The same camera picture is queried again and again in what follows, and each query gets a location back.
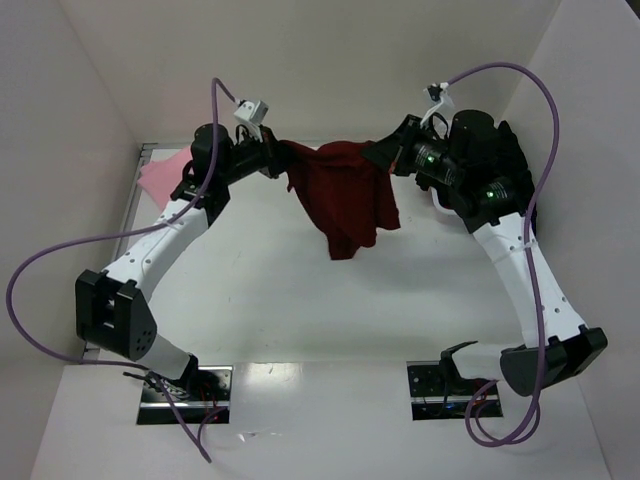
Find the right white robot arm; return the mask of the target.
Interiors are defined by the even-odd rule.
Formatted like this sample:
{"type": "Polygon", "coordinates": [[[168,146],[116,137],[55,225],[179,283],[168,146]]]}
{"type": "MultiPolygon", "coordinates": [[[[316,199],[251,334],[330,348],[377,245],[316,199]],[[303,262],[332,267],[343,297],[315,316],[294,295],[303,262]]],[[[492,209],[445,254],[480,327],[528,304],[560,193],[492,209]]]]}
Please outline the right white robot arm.
{"type": "Polygon", "coordinates": [[[504,285],[522,332],[517,346],[466,341],[442,351],[446,384],[504,381],[527,397],[581,374],[605,350],[604,331],[590,327],[571,306],[535,237],[531,171],[507,122],[479,110],[462,110],[435,128],[441,114],[422,124],[408,115],[363,157],[397,176],[413,176],[460,218],[504,285]]]}

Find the dark red t shirt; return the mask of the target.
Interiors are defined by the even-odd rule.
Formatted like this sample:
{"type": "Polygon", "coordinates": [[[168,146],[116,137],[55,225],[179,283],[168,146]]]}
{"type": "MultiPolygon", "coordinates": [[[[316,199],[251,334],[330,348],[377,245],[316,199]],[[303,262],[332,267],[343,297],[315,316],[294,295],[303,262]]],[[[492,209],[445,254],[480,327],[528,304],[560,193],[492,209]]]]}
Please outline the dark red t shirt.
{"type": "Polygon", "coordinates": [[[371,141],[335,141],[317,149],[289,140],[280,144],[293,156],[287,189],[326,236],[331,259],[349,260],[376,244],[378,230],[400,228],[390,174],[362,156],[371,141]]]}

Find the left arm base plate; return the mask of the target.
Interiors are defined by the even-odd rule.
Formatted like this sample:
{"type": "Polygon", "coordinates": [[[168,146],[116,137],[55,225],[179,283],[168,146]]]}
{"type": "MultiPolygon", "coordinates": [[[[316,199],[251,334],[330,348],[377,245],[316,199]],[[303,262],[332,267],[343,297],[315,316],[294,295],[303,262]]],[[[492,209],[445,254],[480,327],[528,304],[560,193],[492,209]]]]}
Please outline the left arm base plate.
{"type": "Polygon", "coordinates": [[[228,424],[232,390],[232,366],[201,366],[195,387],[184,390],[164,378],[143,380],[136,418],[137,425],[177,424],[169,395],[181,418],[187,425],[200,424],[206,417],[210,423],[228,424]]]}

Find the black t shirt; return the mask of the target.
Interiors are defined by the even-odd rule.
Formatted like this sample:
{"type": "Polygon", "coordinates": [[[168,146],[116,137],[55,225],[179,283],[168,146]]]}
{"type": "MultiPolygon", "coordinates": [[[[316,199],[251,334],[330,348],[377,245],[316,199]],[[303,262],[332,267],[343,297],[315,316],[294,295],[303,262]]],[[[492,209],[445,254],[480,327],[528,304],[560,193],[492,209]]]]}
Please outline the black t shirt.
{"type": "Polygon", "coordinates": [[[518,138],[509,123],[502,120],[497,131],[500,136],[496,148],[497,165],[500,172],[513,183],[519,213],[525,216],[535,191],[533,176],[518,138]]]}

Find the pink folded t shirt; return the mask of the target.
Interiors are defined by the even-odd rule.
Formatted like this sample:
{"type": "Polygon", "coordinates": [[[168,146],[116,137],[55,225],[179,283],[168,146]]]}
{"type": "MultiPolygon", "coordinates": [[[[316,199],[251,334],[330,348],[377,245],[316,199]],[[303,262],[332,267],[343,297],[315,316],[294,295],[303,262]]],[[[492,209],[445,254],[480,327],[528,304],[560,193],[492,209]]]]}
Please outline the pink folded t shirt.
{"type": "Polygon", "coordinates": [[[159,209],[164,209],[182,179],[183,168],[192,160],[189,148],[183,148],[166,160],[151,161],[140,170],[138,186],[159,209]]]}

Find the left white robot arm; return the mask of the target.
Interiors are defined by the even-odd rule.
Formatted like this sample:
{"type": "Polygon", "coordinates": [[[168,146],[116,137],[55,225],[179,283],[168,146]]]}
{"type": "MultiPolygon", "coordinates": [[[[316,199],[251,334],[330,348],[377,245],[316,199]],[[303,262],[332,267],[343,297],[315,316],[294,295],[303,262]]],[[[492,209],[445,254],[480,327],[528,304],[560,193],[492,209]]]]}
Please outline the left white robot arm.
{"type": "Polygon", "coordinates": [[[149,301],[179,256],[220,216],[230,200],[230,185],[255,172],[281,173],[276,150],[266,126],[255,135],[238,127],[234,138],[222,125],[199,127],[191,158],[153,232],[102,271],[86,270],[77,278],[77,336],[158,375],[157,388],[190,397],[209,386],[197,357],[160,335],[149,301]]]}

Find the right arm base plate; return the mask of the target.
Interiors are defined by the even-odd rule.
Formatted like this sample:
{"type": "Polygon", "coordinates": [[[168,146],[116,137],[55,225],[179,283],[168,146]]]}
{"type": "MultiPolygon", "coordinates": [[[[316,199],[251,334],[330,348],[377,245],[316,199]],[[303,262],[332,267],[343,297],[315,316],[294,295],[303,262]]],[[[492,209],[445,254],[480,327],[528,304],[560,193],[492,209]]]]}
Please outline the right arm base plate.
{"type": "Polygon", "coordinates": [[[413,421],[463,420],[472,396],[487,380],[464,380],[449,386],[437,362],[409,362],[406,366],[413,421]]]}

